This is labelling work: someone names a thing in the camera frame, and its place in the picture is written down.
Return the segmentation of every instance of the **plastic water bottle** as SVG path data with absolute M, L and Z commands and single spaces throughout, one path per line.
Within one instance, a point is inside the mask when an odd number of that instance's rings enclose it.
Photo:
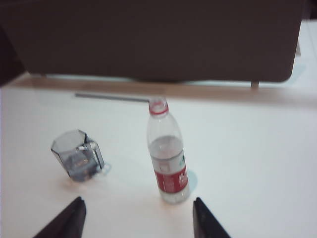
M 159 192 L 168 203 L 184 201 L 189 195 L 183 140 L 165 98 L 149 101 L 148 148 Z

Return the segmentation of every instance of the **water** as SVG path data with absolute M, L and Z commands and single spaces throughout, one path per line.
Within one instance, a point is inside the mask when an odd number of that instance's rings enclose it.
M 156 172 L 165 175 L 174 175 L 184 169 L 183 143 L 175 136 L 163 136 L 154 140 L 149 146 L 152 163 Z M 181 174 L 187 181 L 186 170 Z M 168 203 L 179 203 L 184 201 L 189 195 L 189 183 L 177 192 L 165 192 L 159 187 L 162 198 Z
M 97 172 L 97 161 L 92 150 L 76 151 L 64 162 L 69 176 L 74 181 L 83 182 L 90 179 Z

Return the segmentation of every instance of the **glass cup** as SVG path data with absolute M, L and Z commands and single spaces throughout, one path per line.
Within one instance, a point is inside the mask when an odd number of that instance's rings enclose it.
M 74 181 L 86 181 L 105 166 L 98 144 L 81 130 L 59 136 L 51 151 Z

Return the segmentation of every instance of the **red label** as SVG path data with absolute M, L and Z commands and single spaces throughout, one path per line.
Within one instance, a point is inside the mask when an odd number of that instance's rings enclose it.
M 163 175 L 156 171 L 154 172 L 157 177 L 158 187 L 164 192 L 179 192 L 188 182 L 186 167 L 172 175 Z

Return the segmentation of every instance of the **metal rod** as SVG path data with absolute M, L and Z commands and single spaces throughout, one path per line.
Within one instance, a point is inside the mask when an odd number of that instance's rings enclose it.
M 75 93 L 75 97 L 108 99 L 108 100 L 117 100 L 117 101 L 130 101 L 130 102 L 139 102 L 139 103 L 148 103 L 149 102 L 148 99 L 142 99 L 142 98 L 127 98 L 127 97 L 119 97 L 119 96 L 106 96 L 106 95 L 85 94 L 85 93 Z

